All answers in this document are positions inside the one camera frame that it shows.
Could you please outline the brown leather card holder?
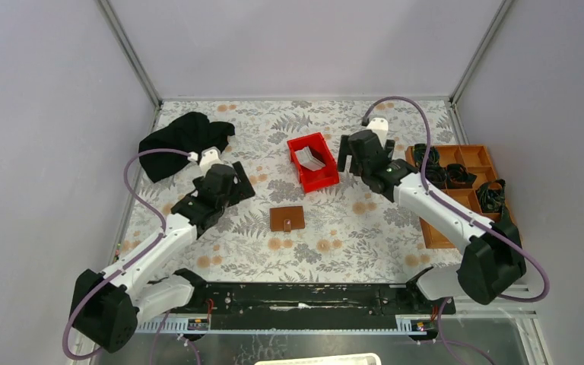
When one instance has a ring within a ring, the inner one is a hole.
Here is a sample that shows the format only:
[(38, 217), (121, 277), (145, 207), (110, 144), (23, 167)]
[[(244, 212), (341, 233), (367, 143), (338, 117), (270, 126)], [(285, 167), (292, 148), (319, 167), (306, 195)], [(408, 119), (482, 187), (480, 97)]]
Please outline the brown leather card holder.
[(302, 230), (306, 226), (302, 206), (271, 208), (269, 217), (271, 232), (289, 233), (293, 230)]

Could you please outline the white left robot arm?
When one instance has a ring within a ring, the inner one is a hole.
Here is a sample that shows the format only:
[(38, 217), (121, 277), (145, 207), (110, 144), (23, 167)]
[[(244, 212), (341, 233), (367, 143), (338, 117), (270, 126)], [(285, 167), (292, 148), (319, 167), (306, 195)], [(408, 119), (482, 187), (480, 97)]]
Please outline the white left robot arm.
[(79, 331), (107, 352), (120, 350), (136, 328), (170, 309), (194, 313), (205, 305), (203, 289), (179, 275), (151, 284), (155, 271), (195, 243), (225, 211), (254, 196), (243, 165), (215, 163), (194, 179), (195, 190), (173, 206), (162, 227), (118, 262), (87, 269), (75, 283), (66, 333)]

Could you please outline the stack of credit cards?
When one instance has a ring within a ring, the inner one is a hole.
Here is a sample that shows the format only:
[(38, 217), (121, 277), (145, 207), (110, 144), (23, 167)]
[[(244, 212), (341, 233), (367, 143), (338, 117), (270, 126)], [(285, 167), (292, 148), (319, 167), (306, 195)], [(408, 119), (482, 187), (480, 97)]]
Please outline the stack of credit cards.
[(294, 155), (299, 165), (307, 170), (318, 171), (325, 167), (322, 155), (310, 146), (295, 151)]

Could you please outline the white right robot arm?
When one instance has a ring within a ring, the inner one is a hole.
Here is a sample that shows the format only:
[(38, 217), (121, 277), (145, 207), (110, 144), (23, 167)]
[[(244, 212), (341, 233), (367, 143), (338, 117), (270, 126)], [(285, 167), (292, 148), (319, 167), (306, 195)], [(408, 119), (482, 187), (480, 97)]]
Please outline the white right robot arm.
[(507, 217), (494, 222), (461, 205), (426, 181), (415, 166), (392, 159), (389, 147), (370, 130), (344, 135), (338, 171), (349, 170), (372, 192), (416, 214), (462, 254), (457, 265), (414, 277), (416, 286), (405, 294), (408, 308), (425, 313), (436, 300), (458, 295), (491, 303), (526, 273), (517, 226)]

